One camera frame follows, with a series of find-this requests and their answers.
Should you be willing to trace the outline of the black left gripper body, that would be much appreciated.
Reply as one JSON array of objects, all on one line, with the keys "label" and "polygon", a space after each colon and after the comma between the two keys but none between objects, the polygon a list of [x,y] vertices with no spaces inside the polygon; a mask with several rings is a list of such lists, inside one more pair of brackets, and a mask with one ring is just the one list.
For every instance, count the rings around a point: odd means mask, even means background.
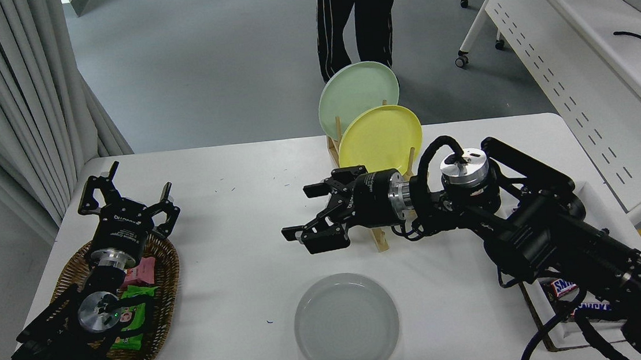
[{"label": "black left gripper body", "polygon": [[147,206],[123,199],[103,206],[98,212],[98,226],[90,244],[89,256],[97,260],[101,251],[118,251],[141,257],[154,227]]}]

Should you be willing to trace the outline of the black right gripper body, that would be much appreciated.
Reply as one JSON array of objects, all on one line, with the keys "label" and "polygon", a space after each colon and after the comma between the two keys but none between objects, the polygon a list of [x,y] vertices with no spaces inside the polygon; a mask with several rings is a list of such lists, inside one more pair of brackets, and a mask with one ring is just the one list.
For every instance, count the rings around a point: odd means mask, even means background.
[{"label": "black right gripper body", "polygon": [[389,197],[394,171],[364,173],[355,178],[351,201],[353,216],[350,227],[389,227],[398,223],[398,216]]}]

